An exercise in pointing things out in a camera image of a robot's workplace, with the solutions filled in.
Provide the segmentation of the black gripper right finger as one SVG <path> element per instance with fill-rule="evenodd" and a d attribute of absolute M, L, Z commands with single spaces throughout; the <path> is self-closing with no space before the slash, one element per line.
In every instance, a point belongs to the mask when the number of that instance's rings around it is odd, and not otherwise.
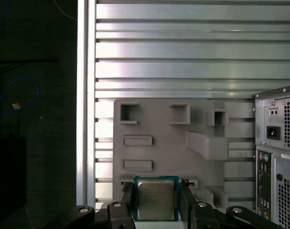
<path fill-rule="evenodd" d="M 233 206 L 223 213 L 211 204 L 198 201 L 190 190 L 189 180 L 183 179 L 179 186 L 179 213 L 186 229 L 281 229 L 278 225 L 255 212 Z"/>

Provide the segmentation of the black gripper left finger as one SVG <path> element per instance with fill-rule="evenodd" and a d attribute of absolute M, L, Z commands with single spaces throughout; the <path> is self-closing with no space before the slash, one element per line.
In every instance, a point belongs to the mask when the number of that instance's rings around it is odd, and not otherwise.
<path fill-rule="evenodd" d="M 119 200 L 106 203 L 99 211 L 86 205 L 75 206 L 66 211 L 44 229 L 134 229 L 132 218 L 133 184 L 125 183 Z"/>

